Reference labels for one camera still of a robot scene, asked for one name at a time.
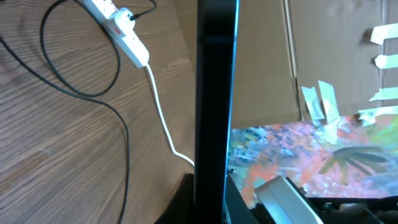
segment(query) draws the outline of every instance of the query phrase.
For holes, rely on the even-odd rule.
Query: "wood grain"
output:
[[[39,27],[53,1],[0,2],[0,30],[36,72],[64,87],[40,51]],[[144,11],[149,1],[115,1]],[[193,159],[195,80],[171,0],[142,16],[135,31],[150,52],[160,103],[175,147]],[[45,28],[49,57],[85,93],[105,89],[116,55],[78,4],[56,8]],[[42,83],[0,48],[1,223],[116,223],[125,174],[125,133],[101,105],[64,95]],[[172,154],[146,73],[121,52],[115,86],[97,97],[126,120],[131,138],[131,181],[124,223],[153,223],[164,211],[190,164]]]

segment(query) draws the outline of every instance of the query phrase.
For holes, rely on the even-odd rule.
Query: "cardboard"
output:
[[[320,96],[319,80],[335,89],[340,115],[398,105],[369,101],[398,86],[398,68],[374,64],[380,54],[398,54],[398,39],[377,45],[367,36],[398,22],[396,12],[395,0],[241,1],[233,128],[311,119],[301,86]]]

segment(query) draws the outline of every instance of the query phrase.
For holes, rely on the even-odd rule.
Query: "black vertical bar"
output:
[[[239,0],[198,1],[195,213],[221,223]]]

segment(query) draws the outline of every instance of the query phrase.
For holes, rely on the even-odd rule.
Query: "colorful painting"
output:
[[[398,195],[398,116],[378,116],[365,127],[344,116],[335,125],[332,133],[310,121],[234,129],[228,168],[248,207],[257,202],[254,189],[277,175],[308,197]]]

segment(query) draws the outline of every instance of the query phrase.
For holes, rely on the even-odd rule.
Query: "coiled black cable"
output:
[[[87,10],[87,8],[85,7],[84,4],[82,4],[80,1],[78,0],[74,0],[77,4],[79,4],[94,20],[95,22],[101,27],[102,31],[105,33],[105,35],[107,36],[107,38],[109,39],[109,41],[111,42],[113,49],[116,53],[116,56],[118,58],[118,69],[116,70],[116,74],[115,77],[113,79],[113,81],[111,82],[111,84],[103,91],[101,91],[100,93],[96,93],[96,94],[87,94],[87,93],[83,93],[79,90],[77,90],[75,87],[73,87],[71,84],[69,84],[66,79],[64,79],[61,74],[59,74],[58,70],[55,68],[55,66],[53,65],[53,63],[51,62],[51,60],[49,59],[49,56],[47,55],[47,52],[45,51],[45,46],[44,46],[44,27],[45,27],[45,23],[47,21],[48,16],[50,15],[50,13],[61,3],[65,2],[67,0],[58,0],[55,3],[53,3],[45,12],[43,18],[42,18],[42,23],[40,26],[40,45],[42,48],[42,52],[44,55],[44,58],[46,59],[48,65],[50,66],[50,68],[52,69],[52,71],[54,72],[54,74],[59,78],[59,80],[61,80],[61,82],[63,84],[65,84],[69,89],[71,89],[72,91],[74,91],[75,93],[72,93],[68,90],[64,90],[63,88],[60,88],[59,86],[57,86],[56,84],[48,81],[47,79],[45,79],[44,77],[42,77],[41,75],[39,75],[37,72],[35,72],[33,69],[31,69],[25,62],[23,62],[16,54],[14,51],[12,51],[10,49],[10,47],[6,44],[6,42],[4,41],[4,39],[2,37],[0,37],[0,42],[2,43],[2,45],[4,46],[4,48],[26,69],[28,70],[31,74],[33,74],[34,76],[36,76],[38,79],[40,79],[41,81],[43,81],[44,83],[50,85],[51,87],[55,88],[58,91],[61,91],[62,93],[81,99],[81,100],[85,100],[85,101],[89,101],[89,102],[93,102],[93,103],[97,103],[103,106],[106,106],[107,108],[111,109],[117,116],[118,118],[121,120],[124,129],[126,131],[126,181],[125,181],[125,185],[124,185],[124,198],[123,198],[123,204],[122,204],[122,208],[119,214],[119,218],[118,218],[118,223],[122,223],[122,219],[123,219],[123,215],[124,215],[124,211],[126,209],[126,203],[127,203],[127,191],[128,191],[128,187],[129,187],[129,176],[130,176],[130,134],[129,134],[129,128],[126,124],[126,122],[123,120],[123,117],[119,114],[118,111],[116,111],[116,109],[114,109],[111,105],[104,103],[102,101],[98,101],[98,100],[94,100],[91,99],[89,97],[96,97],[96,96],[101,96],[104,93],[106,93],[109,89],[112,88],[112,86],[114,85],[114,83],[116,82],[116,79],[118,78],[119,75],[119,71],[120,71],[120,66],[121,66],[121,59],[120,59],[120,54],[118,52],[118,49],[115,45],[115,43],[113,42],[113,39],[111,38],[111,36],[105,31],[104,27],[100,24],[99,21],[97,21],[94,17],[94,15],[92,15],[92,13]],[[153,4],[154,7],[152,9],[149,9],[145,12],[142,12],[140,14],[137,14],[138,16],[136,16],[134,19],[137,19],[139,16],[147,14],[149,12],[152,12],[153,10],[155,10],[156,8],[156,2],[154,0],[150,0]]]

